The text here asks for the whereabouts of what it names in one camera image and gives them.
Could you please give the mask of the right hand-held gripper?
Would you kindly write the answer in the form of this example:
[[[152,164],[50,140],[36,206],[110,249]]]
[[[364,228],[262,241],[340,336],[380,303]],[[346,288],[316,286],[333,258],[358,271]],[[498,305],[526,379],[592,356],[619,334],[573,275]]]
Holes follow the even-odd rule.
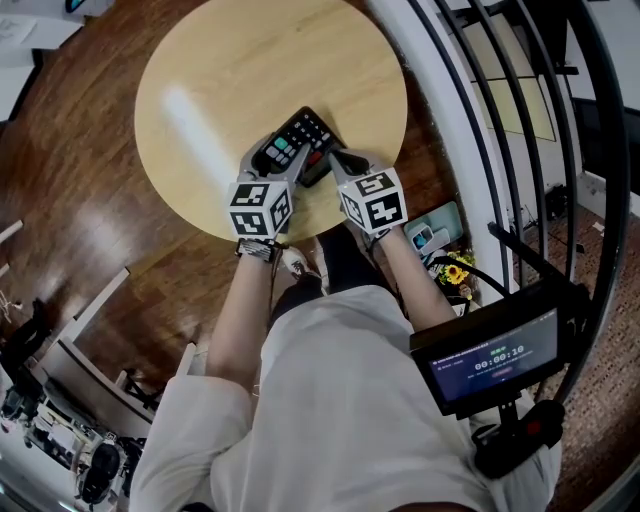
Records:
[[[368,235],[408,220],[404,191],[393,166],[377,155],[356,155],[337,149],[328,155],[347,218]]]

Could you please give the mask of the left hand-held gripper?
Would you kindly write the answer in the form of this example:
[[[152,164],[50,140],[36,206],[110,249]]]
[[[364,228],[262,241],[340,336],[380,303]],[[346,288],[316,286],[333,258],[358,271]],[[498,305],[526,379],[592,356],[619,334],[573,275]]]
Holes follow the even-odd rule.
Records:
[[[227,213],[237,238],[272,240],[287,234],[293,215],[293,193],[312,152],[310,143],[298,149],[285,173],[260,177],[255,156],[272,133],[260,138],[241,158],[237,180],[229,186]]]

